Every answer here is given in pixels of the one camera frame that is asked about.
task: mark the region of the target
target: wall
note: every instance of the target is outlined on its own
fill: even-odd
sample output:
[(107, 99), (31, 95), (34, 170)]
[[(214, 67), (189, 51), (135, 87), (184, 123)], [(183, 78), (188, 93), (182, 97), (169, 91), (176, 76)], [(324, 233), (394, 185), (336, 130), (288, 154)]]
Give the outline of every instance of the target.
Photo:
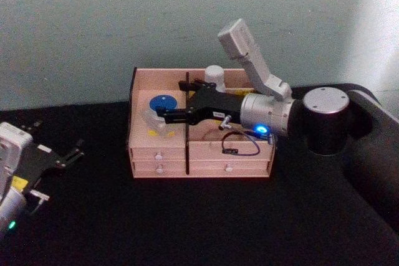
[[(1, 0), (0, 109), (126, 100), (134, 67), (238, 67), (227, 59), (216, 34), (239, 17), (271, 70), (292, 86), (359, 83), (388, 105), (399, 88), (399, 22), (389, 22), (398, 18), (397, 4)], [(378, 48), (381, 40), (389, 46)], [(382, 48), (389, 55), (374, 55)]]

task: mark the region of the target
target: wire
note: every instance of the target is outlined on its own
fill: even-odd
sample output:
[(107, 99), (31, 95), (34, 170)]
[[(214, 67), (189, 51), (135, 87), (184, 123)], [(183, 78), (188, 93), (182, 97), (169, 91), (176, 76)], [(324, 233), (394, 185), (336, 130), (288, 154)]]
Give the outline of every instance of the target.
[[(247, 139), (252, 141), (252, 143), (256, 146), (257, 151), (255, 153), (250, 153), (250, 154), (240, 154), (240, 153), (238, 153), (238, 149), (231, 149), (231, 148), (226, 149), (224, 147), (224, 141), (227, 137), (229, 137), (230, 135), (233, 135), (233, 134), (245, 136)], [(258, 143), (256, 143), (256, 140), (252, 136), (250, 136), (244, 132), (241, 132), (241, 131), (234, 130), (232, 132), (229, 132), (223, 136), (221, 141), (222, 141), (222, 153), (223, 154), (230, 154), (230, 155), (235, 155), (235, 156), (256, 156), (261, 152), (261, 148), (259, 147)]]

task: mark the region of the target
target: wooden organizer box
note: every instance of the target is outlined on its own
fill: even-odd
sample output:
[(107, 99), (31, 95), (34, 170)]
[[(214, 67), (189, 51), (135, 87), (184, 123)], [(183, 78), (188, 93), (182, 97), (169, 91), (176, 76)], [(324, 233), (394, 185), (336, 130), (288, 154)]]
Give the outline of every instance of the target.
[[(270, 176), (275, 145), (257, 140), (256, 156), (222, 154), (221, 139), (229, 131), (218, 129), (220, 121), (205, 120), (195, 126), (172, 124), (168, 136), (160, 136), (143, 118), (150, 100), (161, 94), (176, 98), (178, 108), (186, 107), (189, 95), (179, 89), (180, 80), (204, 79), (204, 69), (135, 69), (131, 86), (128, 150), (134, 178), (227, 178)], [(252, 91), (243, 69), (225, 69), (226, 92)], [(229, 136), (226, 148), (240, 153), (256, 150), (240, 135)]]

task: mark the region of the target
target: white bottle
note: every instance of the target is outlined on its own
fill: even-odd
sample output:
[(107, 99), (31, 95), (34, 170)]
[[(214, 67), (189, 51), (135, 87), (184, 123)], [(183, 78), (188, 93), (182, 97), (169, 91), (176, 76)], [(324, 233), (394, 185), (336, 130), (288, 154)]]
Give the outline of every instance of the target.
[(224, 70), (219, 65), (210, 65), (205, 69), (205, 82), (214, 82), (216, 83), (216, 90), (218, 92), (226, 92)]

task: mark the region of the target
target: blue bottle cap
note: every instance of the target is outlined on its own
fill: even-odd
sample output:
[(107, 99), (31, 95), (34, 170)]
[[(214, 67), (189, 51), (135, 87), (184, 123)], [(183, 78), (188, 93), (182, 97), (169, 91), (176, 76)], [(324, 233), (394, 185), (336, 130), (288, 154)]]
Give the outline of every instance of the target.
[(177, 101), (175, 98), (169, 95), (158, 95), (153, 97), (150, 101), (150, 108), (156, 111), (157, 107), (165, 107), (166, 109), (175, 109), (177, 107)]

